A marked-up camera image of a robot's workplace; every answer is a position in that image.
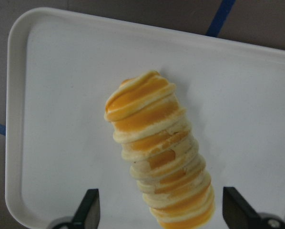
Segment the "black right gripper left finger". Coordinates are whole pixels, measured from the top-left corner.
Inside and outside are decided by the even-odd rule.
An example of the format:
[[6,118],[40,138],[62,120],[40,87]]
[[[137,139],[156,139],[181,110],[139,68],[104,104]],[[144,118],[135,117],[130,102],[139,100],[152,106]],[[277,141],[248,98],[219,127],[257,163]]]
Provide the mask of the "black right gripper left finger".
[[98,189],[88,189],[71,220],[71,229],[97,229],[100,223]]

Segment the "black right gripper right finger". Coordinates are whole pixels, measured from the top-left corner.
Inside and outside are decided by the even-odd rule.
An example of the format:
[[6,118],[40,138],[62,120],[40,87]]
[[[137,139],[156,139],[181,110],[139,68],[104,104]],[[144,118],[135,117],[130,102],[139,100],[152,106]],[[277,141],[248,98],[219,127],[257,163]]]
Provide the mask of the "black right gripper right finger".
[[229,229],[257,229],[261,217],[235,187],[223,187],[222,215]]

